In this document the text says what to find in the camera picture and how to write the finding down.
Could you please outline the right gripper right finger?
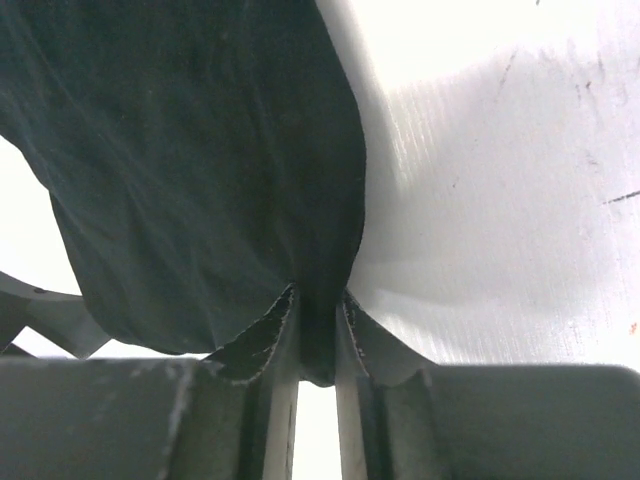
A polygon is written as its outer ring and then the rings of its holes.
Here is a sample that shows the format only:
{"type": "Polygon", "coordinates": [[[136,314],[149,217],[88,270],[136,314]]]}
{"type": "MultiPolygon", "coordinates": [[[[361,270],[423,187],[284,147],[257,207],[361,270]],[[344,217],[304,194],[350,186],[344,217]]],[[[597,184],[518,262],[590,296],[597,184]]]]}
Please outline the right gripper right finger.
{"type": "Polygon", "coordinates": [[[336,397],[345,479],[431,479],[429,362],[346,292],[336,311],[336,397]]]}

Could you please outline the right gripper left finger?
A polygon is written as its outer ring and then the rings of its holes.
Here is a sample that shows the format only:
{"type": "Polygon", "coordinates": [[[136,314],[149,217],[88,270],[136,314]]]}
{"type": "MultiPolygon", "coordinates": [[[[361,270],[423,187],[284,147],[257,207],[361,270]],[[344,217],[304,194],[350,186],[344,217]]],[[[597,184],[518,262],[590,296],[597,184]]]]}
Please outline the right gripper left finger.
{"type": "Polygon", "coordinates": [[[298,298],[289,285],[269,310],[207,356],[216,376],[242,393],[234,479],[292,477],[298,397],[298,298]]]}

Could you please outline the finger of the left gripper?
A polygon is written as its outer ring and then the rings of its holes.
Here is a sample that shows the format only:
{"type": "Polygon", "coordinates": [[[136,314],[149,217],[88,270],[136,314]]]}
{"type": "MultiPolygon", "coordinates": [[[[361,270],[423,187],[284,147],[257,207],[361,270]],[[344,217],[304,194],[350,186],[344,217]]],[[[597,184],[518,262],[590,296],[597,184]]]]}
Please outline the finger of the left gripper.
{"type": "Polygon", "coordinates": [[[44,290],[2,272],[2,355],[19,355],[19,348],[11,344],[25,327],[77,359],[89,358],[111,339],[88,312],[82,296],[44,290]]]}

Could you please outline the black daisy print t-shirt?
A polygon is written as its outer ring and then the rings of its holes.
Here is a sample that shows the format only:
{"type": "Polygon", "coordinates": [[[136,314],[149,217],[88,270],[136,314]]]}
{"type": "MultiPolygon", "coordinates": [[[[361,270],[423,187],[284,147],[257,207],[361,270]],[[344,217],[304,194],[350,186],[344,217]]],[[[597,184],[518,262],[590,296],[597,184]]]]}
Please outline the black daisy print t-shirt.
{"type": "Polygon", "coordinates": [[[366,148],[315,2],[5,1],[1,134],[109,336],[209,353],[292,290],[333,384],[366,148]]]}

